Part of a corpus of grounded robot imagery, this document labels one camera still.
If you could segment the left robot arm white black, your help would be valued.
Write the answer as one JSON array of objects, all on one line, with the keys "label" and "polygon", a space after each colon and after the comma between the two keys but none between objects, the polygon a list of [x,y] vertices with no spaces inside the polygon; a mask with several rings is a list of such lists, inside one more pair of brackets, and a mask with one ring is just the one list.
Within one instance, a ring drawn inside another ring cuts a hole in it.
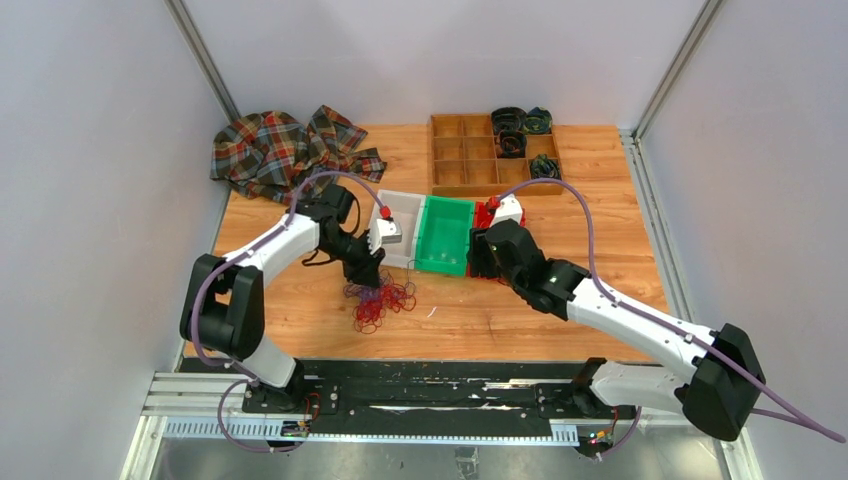
[{"label": "left robot arm white black", "polygon": [[304,366],[266,334],[264,291],[309,252],[340,262],[349,283],[378,288],[385,248],[401,241],[402,228],[382,205],[361,234],[344,230],[356,201],[346,188],[330,185],[312,199],[293,203],[274,227],[244,247],[225,256],[204,254],[194,262],[180,336],[197,352],[222,354],[242,368],[260,400],[283,413],[305,403]]}]

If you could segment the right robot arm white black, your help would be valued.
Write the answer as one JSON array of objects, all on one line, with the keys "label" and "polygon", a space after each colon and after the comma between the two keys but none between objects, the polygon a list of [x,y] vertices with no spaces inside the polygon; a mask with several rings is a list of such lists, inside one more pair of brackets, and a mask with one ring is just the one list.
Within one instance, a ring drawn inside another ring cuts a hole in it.
[{"label": "right robot arm white black", "polygon": [[545,257],[514,220],[474,229],[470,237],[473,265],[498,275],[532,309],[609,334],[655,360],[653,366],[588,360],[571,390],[580,414],[648,407],[681,414],[719,440],[740,436],[761,394],[754,383],[765,379],[743,329],[714,330],[616,295],[589,270]]}]

